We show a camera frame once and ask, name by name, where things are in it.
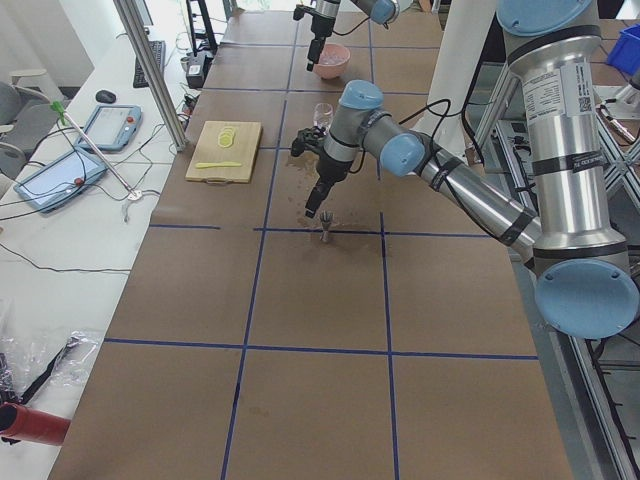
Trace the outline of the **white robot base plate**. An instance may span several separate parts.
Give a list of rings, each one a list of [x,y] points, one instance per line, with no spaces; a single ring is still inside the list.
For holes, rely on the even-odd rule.
[[[453,0],[428,92],[429,111],[414,126],[433,136],[449,152],[461,156],[466,143],[463,108],[478,64],[505,60],[504,37],[496,19],[497,3]]]

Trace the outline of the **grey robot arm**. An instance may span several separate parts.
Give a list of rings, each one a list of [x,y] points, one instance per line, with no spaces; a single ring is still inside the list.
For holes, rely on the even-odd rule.
[[[542,318],[567,335],[617,335],[639,316],[626,238],[611,223],[590,60],[601,42],[593,1],[501,1],[508,68],[520,81],[529,168],[473,170],[433,133],[399,124],[381,90],[348,82],[329,127],[300,130],[293,156],[317,156],[305,205],[313,217],[357,157],[414,175],[516,252],[536,283]]]
[[[319,64],[320,56],[325,48],[326,40],[334,34],[334,26],[341,2],[339,0],[313,1],[312,5],[298,4],[293,12],[295,21],[309,15],[313,39],[307,53],[306,70],[312,71]],[[393,0],[351,1],[366,20],[371,20],[385,28],[394,22],[400,13],[400,6]]]

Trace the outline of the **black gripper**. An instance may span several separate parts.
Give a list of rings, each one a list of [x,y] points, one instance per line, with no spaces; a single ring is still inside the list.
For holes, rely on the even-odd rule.
[[[350,163],[335,160],[326,153],[321,153],[317,164],[316,171],[319,178],[311,189],[309,197],[305,204],[305,216],[314,218],[318,209],[324,200],[328,197],[332,187],[343,181],[350,169]]]
[[[334,18],[323,15],[314,15],[311,24],[311,31],[314,39],[311,41],[308,54],[306,70],[312,72],[319,63],[324,49],[324,40],[331,37],[334,28]]]

